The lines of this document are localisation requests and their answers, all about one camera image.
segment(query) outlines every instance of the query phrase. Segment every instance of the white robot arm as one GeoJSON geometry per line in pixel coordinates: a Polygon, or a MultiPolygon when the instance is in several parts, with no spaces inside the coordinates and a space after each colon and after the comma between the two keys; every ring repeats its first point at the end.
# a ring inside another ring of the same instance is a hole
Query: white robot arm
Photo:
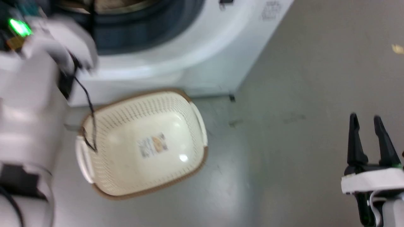
{"type": "Polygon", "coordinates": [[[0,89],[0,219],[2,226],[42,227],[52,226],[50,183],[75,72],[96,67],[98,56],[91,36],[71,20],[27,22],[32,35],[20,54],[3,54],[0,63],[7,77],[0,89]],[[7,62],[17,66],[10,71],[7,62]]]}
{"type": "Polygon", "coordinates": [[[348,167],[341,178],[342,192],[354,195],[365,227],[404,226],[404,171],[393,143],[379,116],[374,118],[379,138],[379,164],[368,164],[359,138],[359,121],[349,121],[348,167]]]}

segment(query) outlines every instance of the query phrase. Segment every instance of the washing machine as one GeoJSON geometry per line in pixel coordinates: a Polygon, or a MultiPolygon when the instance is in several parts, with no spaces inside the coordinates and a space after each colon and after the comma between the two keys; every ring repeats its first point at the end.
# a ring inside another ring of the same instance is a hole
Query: washing machine
{"type": "MultiPolygon", "coordinates": [[[[59,7],[93,31],[99,65],[78,77],[94,104],[166,87],[192,97],[234,94],[293,2],[99,0],[88,25],[80,1],[59,7]]],[[[70,105],[87,104],[73,88],[70,105]]]]}

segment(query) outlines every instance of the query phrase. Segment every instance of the basket handle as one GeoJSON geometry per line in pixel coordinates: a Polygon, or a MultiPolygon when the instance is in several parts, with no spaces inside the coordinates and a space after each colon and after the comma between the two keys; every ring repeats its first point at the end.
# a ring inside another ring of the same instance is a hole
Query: basket handle
{"type": "Polygon", "coordinates": [[[77,136],[76,138],[76,157],[78,166],[80,167],[81,173],[86,181],[88,181],[90,184],[94,183],[94,171],[91,166],[88,147],[82,136],[77,136]]]}
{"type": "Polygon", "coordinates": [[[199,127],[201,128],[203,145],[204,145],[204,147],[207,147],[208,146],[208,134],[206,133],[206,127],[205,127],[205,123],[203,121],[202,115],[194,103],[190,103],[190,104],[191,104],[192,110],[194,111],[194,113],[196,115],[196,118],[198,119],[199,127]]]}

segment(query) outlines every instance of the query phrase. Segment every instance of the laundry basket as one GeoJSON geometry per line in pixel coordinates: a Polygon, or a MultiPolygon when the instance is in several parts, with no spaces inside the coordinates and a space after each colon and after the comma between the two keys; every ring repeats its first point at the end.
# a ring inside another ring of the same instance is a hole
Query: laundry basket
{"type": "MultiPolygon", "coordinates": [[[[76,155],[84,178],[102,196],[126,199],[153,192],[196,173],[208,151],[197,107],[180,90],[137,95],[95,111],[97,152],[83,134],[76,155]]],[[[93,122],[82,126],[93,141],[93,122]]]]}

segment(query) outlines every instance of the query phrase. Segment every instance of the gray floor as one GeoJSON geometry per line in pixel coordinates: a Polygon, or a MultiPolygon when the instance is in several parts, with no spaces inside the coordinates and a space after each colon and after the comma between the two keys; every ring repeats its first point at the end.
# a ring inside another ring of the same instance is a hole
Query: gray floor
{"type": "Polygon", "coordinates": [[[402,2],[296,1],[235,103],[196,100],[209,132],[206,166],[157,193],[100,198],[80,175],[68,132],[54,177],[56,226],[360,226],[340,187],[348,117],[358,114],[372,162],[375,114],[404,149],[404,55],[391,50],[404,45],[403,12],[402,2]]]}

